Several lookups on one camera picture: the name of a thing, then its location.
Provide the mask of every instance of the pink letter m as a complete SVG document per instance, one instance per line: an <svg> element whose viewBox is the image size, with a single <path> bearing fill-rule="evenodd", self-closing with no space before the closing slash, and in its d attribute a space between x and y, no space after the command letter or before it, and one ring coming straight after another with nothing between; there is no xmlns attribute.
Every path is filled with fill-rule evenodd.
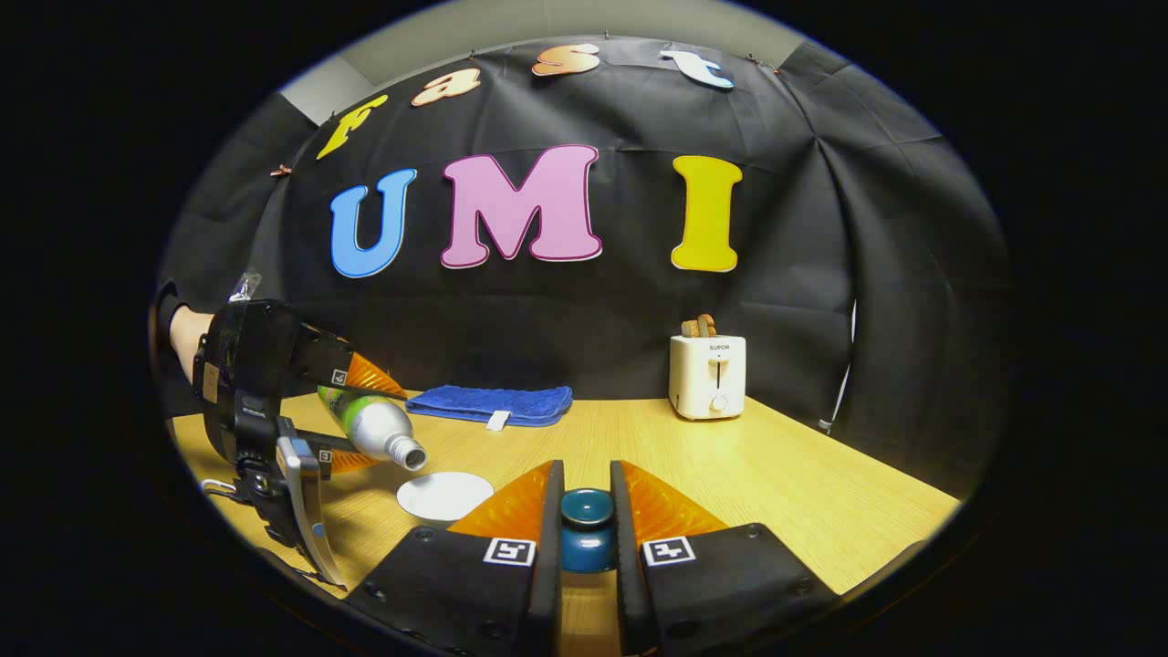
<svg viewBox="0 0 1168 657"><path fill-rule="evenodd" d="M579 261L600 255L600 240L588 216L588 170L599 153L592 146L565 145L544 151L516 189L491 155L472 155L446 166L454 181L450 247L442 263L465 269L487 262L491 251L479 242L479 217L499 253L513 260L535 213L540 234L531 255L545 261Z"/></svg>

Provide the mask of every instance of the hand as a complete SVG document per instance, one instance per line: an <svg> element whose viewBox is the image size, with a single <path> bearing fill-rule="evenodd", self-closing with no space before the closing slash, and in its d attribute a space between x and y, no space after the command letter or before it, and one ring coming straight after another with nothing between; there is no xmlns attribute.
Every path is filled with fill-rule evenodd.
<svg viewBox="0 0 1168 657"><path fill-rule="evenodd" d="M195 312L188 306L180 306L171 318L171 346L179 354L179 364L187 381L195 382L195 352L199 351L199 338L210 328L214 314Z"/></svg>

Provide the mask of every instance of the blue cloth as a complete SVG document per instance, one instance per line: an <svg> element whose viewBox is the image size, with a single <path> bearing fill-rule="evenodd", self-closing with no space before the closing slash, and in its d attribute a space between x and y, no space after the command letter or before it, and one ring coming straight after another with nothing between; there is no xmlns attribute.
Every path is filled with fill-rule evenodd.
<svg viewBox="0 0 1168 657"><path fill-rule="evenodd" d="M494 412L509 410L507 424L547 427L558 422L571 404L568 386L530 392L439 386L406 400L405 410L472 422L486 422Z"/></svg>

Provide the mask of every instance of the blue cup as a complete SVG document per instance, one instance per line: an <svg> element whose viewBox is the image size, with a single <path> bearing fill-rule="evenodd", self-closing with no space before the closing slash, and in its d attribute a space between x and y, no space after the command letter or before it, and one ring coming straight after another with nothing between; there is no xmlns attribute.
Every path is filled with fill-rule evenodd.
<svg viewBox="0 0 1168 657"><path fill-rule="evenodd" d="M559 500L559 565L569 573L603 573L616 567L612 498L606 491L576 489Z"/></svg>

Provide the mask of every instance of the wooden table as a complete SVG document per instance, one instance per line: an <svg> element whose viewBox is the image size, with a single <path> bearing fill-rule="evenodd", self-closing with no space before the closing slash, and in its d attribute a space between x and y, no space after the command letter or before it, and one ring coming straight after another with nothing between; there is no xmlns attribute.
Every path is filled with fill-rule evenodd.
<svg viewBox="0 0 1168 657"><path fill-rule="evenodd" d="M300 429L341 435L317 395L291 397L281 413ZM408 472L384 463L334 476L324 485L329 544L350 585L419 524L397 505L395 492L430 472L473 472L499 490L558 458L566 490L607 490L609 463L628 461L729 526L765 524L836 593L930 537L958 506L957 499L751 399L738 419L712 422L684 420L665 399L576 401L551 427L506 427L501 433L478 422L410 417L415 437L429 454L425 468ZM174 429L196 482L230 480L234 470L215 454L201 416L176 417ZM246 540L308 568L294 549L266 535L255 510L222 497L210 499ZM616 582L616 572L564 573L564 657L620 655ZM345 596L335 587L319 586Z"/></svg>

